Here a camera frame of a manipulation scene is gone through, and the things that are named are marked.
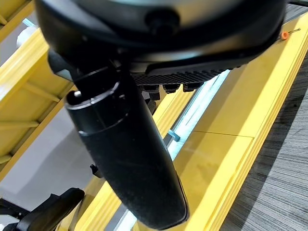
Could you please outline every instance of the white wall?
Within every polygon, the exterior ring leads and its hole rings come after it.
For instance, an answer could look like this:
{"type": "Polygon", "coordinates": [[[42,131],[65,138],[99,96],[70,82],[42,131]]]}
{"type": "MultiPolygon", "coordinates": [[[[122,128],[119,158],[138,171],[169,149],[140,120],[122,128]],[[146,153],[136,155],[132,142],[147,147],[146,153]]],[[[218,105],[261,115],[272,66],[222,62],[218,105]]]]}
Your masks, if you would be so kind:
{"type": "Polygon", "coordinates": [[[62,109],[0,183],[0,196],[33,210],[51,193],[85,188],[92,177],[91,164],[90,155],[62,109]]]}

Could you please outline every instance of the yellow metal frame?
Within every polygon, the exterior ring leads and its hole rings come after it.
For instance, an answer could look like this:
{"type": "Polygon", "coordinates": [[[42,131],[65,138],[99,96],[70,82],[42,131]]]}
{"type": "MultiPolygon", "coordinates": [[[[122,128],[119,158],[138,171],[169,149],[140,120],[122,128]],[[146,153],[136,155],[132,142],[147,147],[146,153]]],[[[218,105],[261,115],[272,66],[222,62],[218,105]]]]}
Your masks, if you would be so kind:
{"type": "Polygon", "coordinates": [[[37,30],[0,67],[0,180],[63,107],[63,97],[73,87],[51,72],[48,48],[37,30]]]}

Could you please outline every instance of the textured black grip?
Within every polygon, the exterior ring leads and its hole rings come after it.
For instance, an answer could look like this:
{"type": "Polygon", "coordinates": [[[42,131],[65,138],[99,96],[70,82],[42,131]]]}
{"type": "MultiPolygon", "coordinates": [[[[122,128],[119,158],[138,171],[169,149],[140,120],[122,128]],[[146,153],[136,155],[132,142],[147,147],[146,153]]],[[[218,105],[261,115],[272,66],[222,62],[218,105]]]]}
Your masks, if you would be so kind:
{"type": "Polygon", "coordinates": [[[161,230],[187,220],[172,160],[133,82],[66,107],[97,167],[142,223],[161,230]]]}

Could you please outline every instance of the black knob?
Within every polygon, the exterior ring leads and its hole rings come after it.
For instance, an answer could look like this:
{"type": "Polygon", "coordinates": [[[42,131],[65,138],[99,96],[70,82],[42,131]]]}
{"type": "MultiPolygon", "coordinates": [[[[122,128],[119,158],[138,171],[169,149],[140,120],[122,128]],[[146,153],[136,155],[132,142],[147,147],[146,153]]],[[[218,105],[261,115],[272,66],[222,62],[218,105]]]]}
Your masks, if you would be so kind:
{"type": "Polygon", "coordinates": [[[180,27],[180,17],[173,10],[152,11],[145,22],[153,35],[162,38],[175,35],[180,27]]]}

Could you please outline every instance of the gray carpet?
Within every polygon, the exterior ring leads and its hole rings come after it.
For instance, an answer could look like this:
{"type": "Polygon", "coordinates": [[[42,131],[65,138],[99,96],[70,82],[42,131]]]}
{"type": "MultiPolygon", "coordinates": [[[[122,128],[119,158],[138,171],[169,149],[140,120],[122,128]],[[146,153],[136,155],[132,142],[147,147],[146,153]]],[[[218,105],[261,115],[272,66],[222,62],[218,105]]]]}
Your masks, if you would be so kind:
{"type": "Polygon", "coordinates": [[[308,55],[222,231],[308,230],[308,55]]]}

